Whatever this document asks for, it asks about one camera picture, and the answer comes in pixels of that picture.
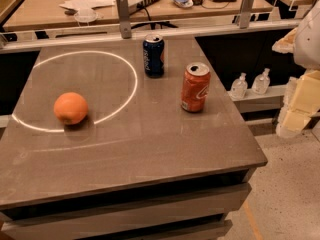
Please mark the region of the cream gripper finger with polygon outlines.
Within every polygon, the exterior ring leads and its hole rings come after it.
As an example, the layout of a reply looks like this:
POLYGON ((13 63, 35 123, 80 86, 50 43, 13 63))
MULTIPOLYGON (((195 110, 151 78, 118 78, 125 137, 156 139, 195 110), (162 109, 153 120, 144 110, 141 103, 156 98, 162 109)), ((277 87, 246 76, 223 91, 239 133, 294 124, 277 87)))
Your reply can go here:
POLYGON ((292 53, 294 50, 296 32, 296 28, 292 29, 283 38, 273 44, 272 50, 282 54, 292 53))
POLYGON ((320 72, 307 70, 301 77, 290 77, 278 116, 276 134, 282 138, 299 135, 320 110, 320 72))

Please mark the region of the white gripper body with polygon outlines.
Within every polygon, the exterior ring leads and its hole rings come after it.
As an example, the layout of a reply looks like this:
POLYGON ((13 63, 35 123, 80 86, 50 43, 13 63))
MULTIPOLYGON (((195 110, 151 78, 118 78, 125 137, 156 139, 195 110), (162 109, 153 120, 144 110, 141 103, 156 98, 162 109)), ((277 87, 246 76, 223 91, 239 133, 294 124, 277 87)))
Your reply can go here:
POLYGON ((293 56, 297 65, 306 69, 320 69, 320 1, 297 28, 293 56))

